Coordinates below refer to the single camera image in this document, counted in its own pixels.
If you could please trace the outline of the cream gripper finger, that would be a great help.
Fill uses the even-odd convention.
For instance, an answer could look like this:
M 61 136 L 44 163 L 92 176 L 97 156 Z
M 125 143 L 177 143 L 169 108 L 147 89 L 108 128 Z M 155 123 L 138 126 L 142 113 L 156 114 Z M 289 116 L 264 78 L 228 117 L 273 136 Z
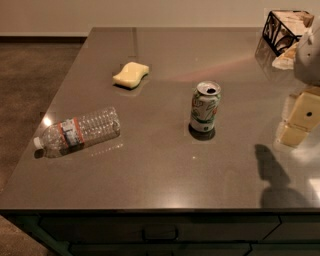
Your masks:
M 320 124 L 320 96 L 302 92 L 294 106 L 294 112 L 280 125 L 279 142 L 296 148 L 309 133 Z
M 282 119 L 288 120 L 291 114 L 294 112 L 294 106 L 298 99 L 297 94 L 290 94 L 284 102 L 283 111 L 282 111 Z

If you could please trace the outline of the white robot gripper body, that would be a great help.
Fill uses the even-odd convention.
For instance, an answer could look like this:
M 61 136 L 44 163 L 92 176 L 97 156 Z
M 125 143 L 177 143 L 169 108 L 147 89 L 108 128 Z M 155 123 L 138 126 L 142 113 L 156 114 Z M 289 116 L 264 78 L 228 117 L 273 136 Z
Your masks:
M 298 42 L 294 75 L 305 84 L 320 85 L 320 17 L 314 19 Z

